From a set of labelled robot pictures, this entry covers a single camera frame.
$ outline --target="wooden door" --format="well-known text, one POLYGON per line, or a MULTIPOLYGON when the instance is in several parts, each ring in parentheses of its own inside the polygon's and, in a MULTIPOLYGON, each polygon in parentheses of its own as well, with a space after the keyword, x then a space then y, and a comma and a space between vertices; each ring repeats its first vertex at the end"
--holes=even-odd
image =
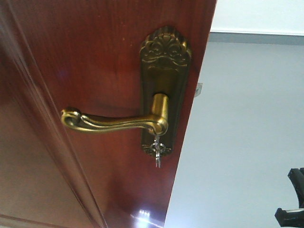
POLYGON ((215 0, 1 1, 0 224, 163 226, 215 0), (140 109, 139 49, 174 26, 192 49, 175 151, 155 168, 141 130, 83 134, 60 110, 119 117, 140 109))

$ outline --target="reddish-brown door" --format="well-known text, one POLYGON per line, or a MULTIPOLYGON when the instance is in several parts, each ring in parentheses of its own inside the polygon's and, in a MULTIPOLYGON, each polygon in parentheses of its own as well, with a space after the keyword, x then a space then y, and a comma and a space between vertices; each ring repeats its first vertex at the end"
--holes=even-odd
POLYGON ((135 228, 165 221, 215 0, 1 1, 0 225, 135 228), (119 117, 140 109, 139 49, 174 26, 192 63, 174 153, 162 168, 141 130, 83 134, 60 110, 119 117))

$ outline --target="lever handle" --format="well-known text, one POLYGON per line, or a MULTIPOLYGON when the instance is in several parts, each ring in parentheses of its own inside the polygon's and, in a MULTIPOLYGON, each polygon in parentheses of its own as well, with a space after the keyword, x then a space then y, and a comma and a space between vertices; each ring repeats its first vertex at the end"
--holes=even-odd
POLYGON ((81 132, 105 133, 144 128, 142 149, 155 157, 156 166, 160 167, 160 158, 172 153, 175 144, 191 50, 185 37, 174 27, 165 26, 146 37, 139 54, 142 116, 102 117, 69 107, 62 110, 61 121, 65 126, 81 132))
POLYGON ((85 114, 76 108, 68 107, 62 110, 61 122, 80 132, 105 133, 145 128, 152 135, 163 135, 168 130, 168 100, 165 94, 155 94, 150 114, 121 118, 85 114))

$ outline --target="door handle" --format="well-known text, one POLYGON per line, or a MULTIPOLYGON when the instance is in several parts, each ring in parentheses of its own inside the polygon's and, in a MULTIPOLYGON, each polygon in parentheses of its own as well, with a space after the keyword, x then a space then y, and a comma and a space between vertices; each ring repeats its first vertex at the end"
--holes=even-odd
POLYGON ((105 133, 144 128, 142 149, 156 158, 173 151, 181 106, 191 62, 187 40, 173 27, 165 26, 147 36, 140 49, 142 115, 111 118, 83 114, 68 107, 62 123, 77 131, 105 133))
POLYGON ((82 114, 78 109, 68 107, 62 110, 61 122, 80 132, 105 133, 117 130, 145 128, 154 136, 161 136, 168 130, 168 97, 155 94, 151 113, 142 116, 111 118, 82 114))

